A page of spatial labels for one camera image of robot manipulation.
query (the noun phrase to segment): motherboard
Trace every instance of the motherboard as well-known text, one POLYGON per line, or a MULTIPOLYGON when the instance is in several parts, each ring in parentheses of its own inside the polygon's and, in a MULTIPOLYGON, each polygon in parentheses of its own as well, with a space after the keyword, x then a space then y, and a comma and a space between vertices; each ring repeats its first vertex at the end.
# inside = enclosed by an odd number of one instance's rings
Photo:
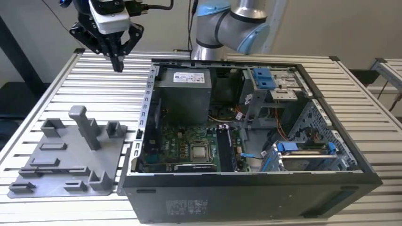
POLYGON ((238 128, 167 125, 159 151, 146 155, 145 172, 241 171, 242 145, 238 128))

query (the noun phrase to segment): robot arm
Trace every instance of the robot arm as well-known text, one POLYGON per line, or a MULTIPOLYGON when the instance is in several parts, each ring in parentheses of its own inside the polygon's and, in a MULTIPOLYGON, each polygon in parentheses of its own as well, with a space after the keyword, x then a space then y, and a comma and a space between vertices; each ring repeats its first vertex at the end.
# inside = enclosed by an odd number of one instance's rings
MULTIPOLYGON (((133 23, 130 18, 147 13, 149 9, 171 10, 174 0, 170 0, 170 6, 142 4, 142 0, 60 0, 64 8, 71 3, 79 12, 71 35, 95 53, 102 53, 111 60, 114 70, 122 72, 125 56, 145 32, 145 27, 133 23), (130 40, 122 44, 126 31, 130 40)), ((238 0, 233 7, 227 0, 201 4, 197 8, 197 46, 191 58, 225 60, 223 46, 243 54, 255 53, 269 36, 265 5, 266 0, 238 0)))
POLYGON ((266 0, 226 0, 199 5, 194 60, 225 60, 223 46, 243 54, 257 53, 267 39, 266 0))
POLYGON ((114 70, 122 72, 125 56, 130 54, 145 32, 145 27, 130 21, 133 16, 149 9, 171 10, 170 6, 142 4, 139 0, 60 0, 60 6, 74 2, 78 22, 70 29, 71 35, 95 52, 111 60, 114 70), (122 44, 122 35, 129 31, 130 39, 122 44))

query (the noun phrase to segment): black cable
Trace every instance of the black cable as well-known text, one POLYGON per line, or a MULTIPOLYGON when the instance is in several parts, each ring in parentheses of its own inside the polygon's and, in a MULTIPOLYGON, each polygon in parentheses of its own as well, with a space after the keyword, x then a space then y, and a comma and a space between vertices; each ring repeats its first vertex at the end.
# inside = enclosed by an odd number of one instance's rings
POLYGON ((377 99, 380 99, 380 97, 381 97, 381 95, 382 95, 382 92, 384 92, 385 87, 388 86, 388 84, 389 84, 389 81, 385 82, 384 87, 382 87, 382 90, 380 91, 380 94, 378 94, 377 99))
POLYGON ((175 1, 170 0, 170 6, 161 6, 161 5, 147 5, 149 9, 162 9, 162 10, 171 10, 174 8, 175 1))
POLYGON ((193 40, 191 40, 191 30, 193 30, 193 21, 194 21, 194 15, 197 12, 197 8, 199 6, 199 0, 194 0, 194 4, 191 7, 191 0, 189 1, 189 12, 187 12, 187 50, 190 52, 191 57, 191 51, 193 51, 193 40))
POLYGON ((392 108, 389 109, 389 111, 394 110, 397 103, 398 103, 398 101, 396 100, 394 103, 392 104, 392 108))
POLYGON ((190 14, 191 14, 191 0, 189 0, 189 9, 187 9, 187 50, 189 50, 189 52, 191 52, 190 14))
MULTIPOLYGON (((68 31, 67 27, 64 26, 64 24, 63 24, 60 18, 58 17, 55 11, 52 10, 51 6, 48 5, 48 3, 46 3, 44 0, 42 0, 42 1, 43 1, 44 5, 47 6, 47 8, 50 9, 50 11, 52 12, 54 16, 56 17, 56 19, 58 19, 58 21, 59 21, 62 27, 67 30, 67 32, 68 32, 68 34, 70 34, 70 31, 68 31)), ((76 43, 80 45, 80 47, 84 48, 83 45, 80 44, 80 42, 79 42, 76 39, 74 39, 74 40, 75 40, 76 43)))

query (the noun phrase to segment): open computer tower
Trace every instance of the open computer tower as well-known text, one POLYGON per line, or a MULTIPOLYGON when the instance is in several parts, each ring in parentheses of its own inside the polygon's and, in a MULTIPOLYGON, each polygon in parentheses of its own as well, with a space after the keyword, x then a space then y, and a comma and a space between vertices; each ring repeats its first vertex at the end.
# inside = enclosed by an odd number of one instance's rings
POLYGON ((299 64, 153 60, 127 155, 142 223, 329 218, 381 185, 299 64))

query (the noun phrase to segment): aluminum extrusion table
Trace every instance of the aluminum extrusion table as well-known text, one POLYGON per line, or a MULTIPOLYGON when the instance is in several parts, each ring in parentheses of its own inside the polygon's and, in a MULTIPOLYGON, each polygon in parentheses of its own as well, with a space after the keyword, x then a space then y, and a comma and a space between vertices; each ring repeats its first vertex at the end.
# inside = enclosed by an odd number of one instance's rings
POLYGON ((377 58, 372 70, 376 70, 389 83, 402 92, 402 59, 377 58))
MULTIPOLYGON (((74 54, 44 96, 0 152, 0 223, 11 225, 139 225, 126 197, 110 196, 10 199, 8 185, 24 166, 43 133, 47 118, 68 118, 72 105, 86 105, 99 124, 119 120, 129 126, 123 153, 134 141, 139 108, 153 58, 186 59, 187 53, 134 52, 126 58, 123 73, 91 52, 74 54)), ((384 186, 352 204, 328 221, 221 222, 194 225, 402 225, 402 125, 365 89, 340 61, 317 56, 229 55, 231 61, 301 63, 365 156, 377 170, 384 186)), ((119 181, 118 168, 115 181, 119 181)))

